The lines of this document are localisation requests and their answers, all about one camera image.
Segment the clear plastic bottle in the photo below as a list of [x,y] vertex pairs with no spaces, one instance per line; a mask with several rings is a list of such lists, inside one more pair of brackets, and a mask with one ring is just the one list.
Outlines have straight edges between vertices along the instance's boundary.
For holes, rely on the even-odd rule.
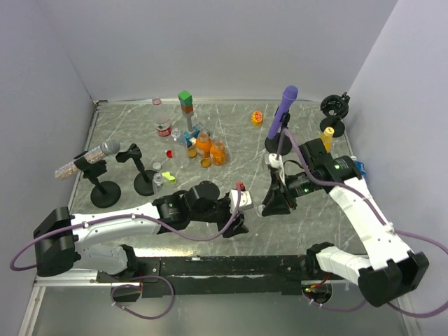
[[153,185],[153,193],[157,194],[163,189],[165,183],[165,178],[160,172],[156,172],[153,175],[152,185]]

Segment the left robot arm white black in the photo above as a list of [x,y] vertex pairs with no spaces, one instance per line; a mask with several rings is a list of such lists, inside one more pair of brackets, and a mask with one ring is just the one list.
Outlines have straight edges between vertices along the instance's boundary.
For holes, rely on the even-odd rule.
[[251,208],[251,194],[243,183],[221,197],[210,181],[122,211],[71,215],[67,207],[60,207],[34,231],[37,274],[53,277],[75,267],[131,281],[139,270],[133,248],[112,248],[105,242],[166,232],[184,237],[191,222],[215,223],[219,235],[230,238],[248,232],[243,212]]

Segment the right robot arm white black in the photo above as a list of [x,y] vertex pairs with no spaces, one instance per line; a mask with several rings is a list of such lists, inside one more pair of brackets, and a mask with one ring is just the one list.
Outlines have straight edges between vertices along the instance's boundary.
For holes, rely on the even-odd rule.
[[298,149],[304,171],[295,175],[285,173],[280,155],[265,156],[271,185],[259,207],[261,216],[289,214],[297,208],[297,198],[324,190],[343,210],[367,253],[363,257],[329,242],[314,244],[307,249],[303,270],[314,279],[330,273],[356,284],[374,307],[415,290],[429,261],[398,236],[373,200],[355,162],[346,155],[333,158],[320,139]]

